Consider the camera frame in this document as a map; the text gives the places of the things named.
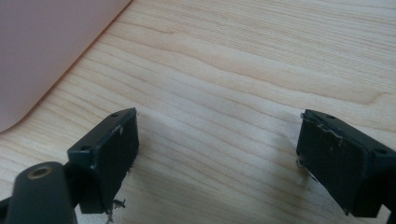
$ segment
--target wooden table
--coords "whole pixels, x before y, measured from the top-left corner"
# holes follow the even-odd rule
[[[295,148],[305,108],[396,148],[395,52],[394,1],[135,0],[0,133],[0,196],[136,107],[140,152],[115,223],[385,223],[386,208],[346,217]]]

